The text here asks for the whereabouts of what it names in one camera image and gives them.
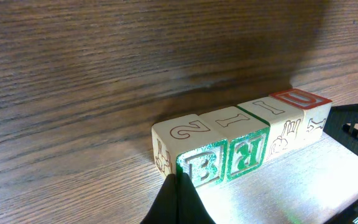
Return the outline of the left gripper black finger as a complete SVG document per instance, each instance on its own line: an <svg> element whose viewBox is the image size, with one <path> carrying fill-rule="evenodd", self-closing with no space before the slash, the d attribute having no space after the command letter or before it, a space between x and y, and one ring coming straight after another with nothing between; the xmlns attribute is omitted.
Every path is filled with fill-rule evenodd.
<svg viewBox="0 0 358 224"><path fill-rule="evenodd" d="M186 173L178 174L177 184L177 223L215 224L206 211L190 176Z"/></svg>
<svg viewBox="0 0 358 224"><path fill-rule="evenodd" d="M161 186L150 210L140 224L176 224L176 175L169 174Z"/></svg>

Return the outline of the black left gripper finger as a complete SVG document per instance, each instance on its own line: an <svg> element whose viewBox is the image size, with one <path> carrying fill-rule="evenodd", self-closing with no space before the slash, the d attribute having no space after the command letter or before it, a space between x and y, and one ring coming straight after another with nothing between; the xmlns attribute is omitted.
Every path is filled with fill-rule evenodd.
<svg viewBox="0 0 358 224"><path fill-rule="evenodd" d="M358 156L358 104L332 107L324 132Z"/></svg>

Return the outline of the wooden block blue side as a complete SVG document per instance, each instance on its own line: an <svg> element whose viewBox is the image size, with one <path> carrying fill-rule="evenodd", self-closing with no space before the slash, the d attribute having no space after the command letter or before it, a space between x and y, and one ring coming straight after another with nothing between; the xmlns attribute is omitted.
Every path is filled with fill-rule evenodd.
<svg viewBox="0 0 358 224"><path fill-rule="evenodd" d="M297 134L299 146L307 146L321 137L333 103L331 100L297 88L269 96L302 110L303 121Z"/></svg>

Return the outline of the wooden block green letter B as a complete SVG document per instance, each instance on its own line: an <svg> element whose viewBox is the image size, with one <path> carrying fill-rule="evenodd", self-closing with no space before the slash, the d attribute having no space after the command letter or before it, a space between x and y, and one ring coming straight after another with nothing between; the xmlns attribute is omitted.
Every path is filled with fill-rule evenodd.
<svg viewBox="0 0 358 224"><path fill-rule="evenodd" d="M227 139L196 114L155 123L154 164L163 177L188 174L194 187L224 180Z"/></svg>

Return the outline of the plain wooden block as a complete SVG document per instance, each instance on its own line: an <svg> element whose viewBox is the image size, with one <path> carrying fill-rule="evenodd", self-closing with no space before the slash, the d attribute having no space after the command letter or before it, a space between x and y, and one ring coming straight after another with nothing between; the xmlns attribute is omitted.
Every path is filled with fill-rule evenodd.
<svg viewBox="0 0 358 224"><path fill-rule="evenodd" d="M298 130L303 122L302 110L269 96L237 106L270 127L264 162L299 148Z"/></svg>

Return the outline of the wooden block green letter R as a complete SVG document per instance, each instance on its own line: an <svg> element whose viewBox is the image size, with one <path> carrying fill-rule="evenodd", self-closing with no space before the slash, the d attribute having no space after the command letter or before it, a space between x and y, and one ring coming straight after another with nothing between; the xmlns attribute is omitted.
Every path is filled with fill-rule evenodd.
<svg viewBox="0 0 358 224"><path fill-rule="evenodd" d="M200 117L227 139L224 181L230 182L258 169L265 156L270 126L231 106Z"/></svg>

